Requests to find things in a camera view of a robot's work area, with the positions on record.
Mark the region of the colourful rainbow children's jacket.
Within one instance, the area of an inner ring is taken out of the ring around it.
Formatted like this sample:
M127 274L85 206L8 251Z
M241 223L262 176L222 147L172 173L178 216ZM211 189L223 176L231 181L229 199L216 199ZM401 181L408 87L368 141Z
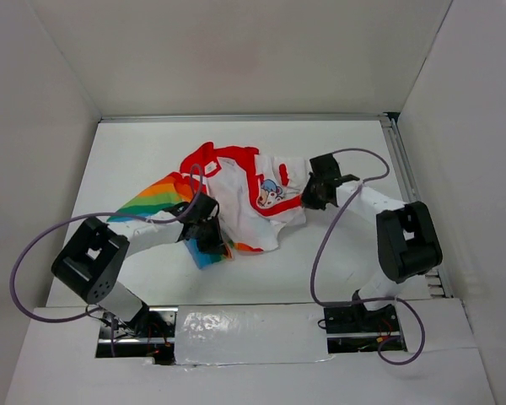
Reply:
M158 246L166 239L160 225L147 223L147 218L162 219L165 210L190 202L201 189L219 204L223 252L204 253L196 241L186 241L198 268L229 260L233 251L275 251L284 227L306 221L300 198L309 171L303 157L271 156L255 147L217 148L206 142L185 157L177 171L142 190L107 221L129 239L131 253Z

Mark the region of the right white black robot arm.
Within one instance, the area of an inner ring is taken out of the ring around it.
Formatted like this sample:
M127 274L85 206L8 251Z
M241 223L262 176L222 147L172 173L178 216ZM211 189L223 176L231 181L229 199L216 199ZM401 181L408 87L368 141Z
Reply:
M310 295L316 304L325 308L355 305L351 311L353 325L361 331L368 331L379 323L380 309L393 301L402 301L399 295L405 282L439 266L443 252L424 202L396 200L369 186L370 182L382 180L390 174L386 159L365 148L343 148L337 152L371 155L383 165L384 171L359 178L352 174L343 175L333 153L310 159L311 171L301 195L302 206L324 210L330 204L338 208L315 254L310 272ZM315 289L320 259L337 223L347 211L374 225L378 269L349 301L323 301Z

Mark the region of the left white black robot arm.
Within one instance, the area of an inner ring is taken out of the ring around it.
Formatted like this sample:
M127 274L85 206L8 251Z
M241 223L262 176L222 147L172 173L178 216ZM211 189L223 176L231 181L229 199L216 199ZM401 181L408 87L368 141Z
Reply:
M197 200L155 213L119 213L103 222L86 218L63 247L51 271L88 305L114 316L132 337L149 327L148 305L118 281L123 262L155 246L184 243L200 269L229 258L218 221L219 204L202 193Z

